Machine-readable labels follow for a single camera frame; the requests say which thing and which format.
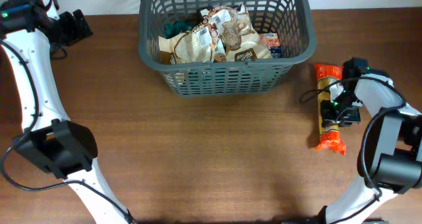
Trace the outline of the beige brown snack bag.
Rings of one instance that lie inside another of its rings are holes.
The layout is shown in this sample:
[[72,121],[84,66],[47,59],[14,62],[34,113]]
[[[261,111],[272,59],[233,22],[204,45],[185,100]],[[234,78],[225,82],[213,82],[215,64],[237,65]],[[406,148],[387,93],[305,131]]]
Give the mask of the beige brown snack bag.
[[224,63],[227,61],[217,25],[199,24],[191,31],[170,39],[159,37],[159,62],[164,65],[185,63]]
[[216,25],[225,47],[226,61],[272,59],[270,50],[253,28],[246,5],[215,5],[202,9],[200,14]]

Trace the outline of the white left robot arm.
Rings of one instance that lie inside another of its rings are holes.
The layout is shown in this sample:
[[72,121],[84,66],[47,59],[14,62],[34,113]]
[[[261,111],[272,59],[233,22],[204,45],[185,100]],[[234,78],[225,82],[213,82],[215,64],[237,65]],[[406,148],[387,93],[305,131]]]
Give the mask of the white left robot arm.
[[96,223],[134,223],[102,175],[94,135],[67,115],[51,68],[57,51],[91,35],[83,13],[61,12],[57,0],[1,5],[1,48],[22,107],[22,134],[14,137],[11,150],[54,175],[57,187],[71,187]]

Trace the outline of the grey plastic basket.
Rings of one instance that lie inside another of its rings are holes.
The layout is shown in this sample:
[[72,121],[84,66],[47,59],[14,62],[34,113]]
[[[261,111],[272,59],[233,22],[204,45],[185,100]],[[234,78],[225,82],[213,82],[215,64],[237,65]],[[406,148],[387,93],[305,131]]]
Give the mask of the grey plastic basket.
[[[178,20],[198,23],[201,9],[240,4],[246,6],[258,33],[278,35],[279,58],[181,65],[160,62],[159,38],[166,24]],[[182,97],[267,92],[292,66],[306,61],[316,44],[308,0],[140,0],[138,54]]]

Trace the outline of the red spaghetti packet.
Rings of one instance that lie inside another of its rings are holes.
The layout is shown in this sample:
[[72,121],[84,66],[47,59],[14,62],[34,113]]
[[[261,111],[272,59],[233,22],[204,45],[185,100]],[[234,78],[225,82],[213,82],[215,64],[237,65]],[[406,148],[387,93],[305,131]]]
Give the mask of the red spaghetti packet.
[[320,103],[322,100],[330,100],[329,80],[330,78],[342,79],[342,67],[336,65],[314,64],[316,70],[317,95],[318,101],[318,126],[319,126],[319,144],[315,147],[316,151],[332,150],[341,155],[346,154],[346,145],[341,139],[340,128],[338,125],[329,125],[323,128],[321,125],[322,117],[320,115]]

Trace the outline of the green coffee bag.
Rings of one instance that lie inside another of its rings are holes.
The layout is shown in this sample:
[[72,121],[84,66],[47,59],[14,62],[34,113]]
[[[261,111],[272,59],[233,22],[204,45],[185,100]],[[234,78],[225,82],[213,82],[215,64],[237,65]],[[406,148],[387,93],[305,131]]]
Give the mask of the green coffee bag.
[[189,34],[197,26],[197,24],[192,24],[184,20],[177,20],[173,23],[168,23],[164,28],[164,38],[170,39],[179,34]]

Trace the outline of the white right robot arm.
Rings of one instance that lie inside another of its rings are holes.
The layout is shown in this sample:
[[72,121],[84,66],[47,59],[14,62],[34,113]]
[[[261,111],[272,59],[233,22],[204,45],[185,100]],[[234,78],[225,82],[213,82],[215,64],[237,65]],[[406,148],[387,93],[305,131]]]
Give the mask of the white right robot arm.
[[340,128],[371,115],[357,158],[358,176],[315,223],[364,223],[385,202],[421,188],[421,113],[394,87],[390,76],[353,57],[341,66],[316,64],[318,150],[345,154]]

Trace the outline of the colourful tissue multipack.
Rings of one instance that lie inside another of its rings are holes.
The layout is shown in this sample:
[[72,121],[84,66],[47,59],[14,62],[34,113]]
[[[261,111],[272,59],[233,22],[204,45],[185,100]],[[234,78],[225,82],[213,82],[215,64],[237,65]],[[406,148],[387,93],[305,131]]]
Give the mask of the colourful tissue multipack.
[[273,58],[282,57],[282,45],[277,33],[259,34],[261,42],[270,50]]

